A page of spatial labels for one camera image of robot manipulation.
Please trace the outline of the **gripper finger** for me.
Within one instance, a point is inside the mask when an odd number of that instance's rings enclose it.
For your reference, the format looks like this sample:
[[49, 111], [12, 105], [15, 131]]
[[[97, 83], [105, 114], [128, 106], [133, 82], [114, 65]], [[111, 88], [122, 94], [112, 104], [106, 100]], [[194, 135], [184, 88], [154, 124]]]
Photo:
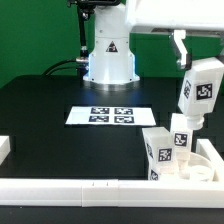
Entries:
[[185, 30], [173, 30], [169, 36], [171, 45], [177, 57], [176, 64], [180, 70], [190, 70], [192, 65], [191, 55], [184, 45], [185, 38]]

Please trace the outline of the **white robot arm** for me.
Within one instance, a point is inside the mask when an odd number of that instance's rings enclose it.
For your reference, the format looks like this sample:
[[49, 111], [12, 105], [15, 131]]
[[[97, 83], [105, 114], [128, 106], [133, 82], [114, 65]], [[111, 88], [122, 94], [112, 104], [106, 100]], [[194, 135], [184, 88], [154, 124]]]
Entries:
[[185, 37], [224, 32], [224, 0], [89, 0], [87, 7], [95, 15], [95, 47], [83, 80], [107, 90], [134, 86], [140, 80], [129, 48], [132, 33], [169, 35], [178, 67], [189, 70], [192, 59], [183, 44]]

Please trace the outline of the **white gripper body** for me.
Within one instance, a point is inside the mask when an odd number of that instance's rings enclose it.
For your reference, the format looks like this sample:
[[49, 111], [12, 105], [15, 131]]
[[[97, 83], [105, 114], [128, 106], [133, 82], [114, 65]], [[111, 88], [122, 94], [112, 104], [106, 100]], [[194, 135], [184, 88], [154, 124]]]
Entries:
[[224, 0], [126, 0], [125, 19], [133, 33], [224, 31]]

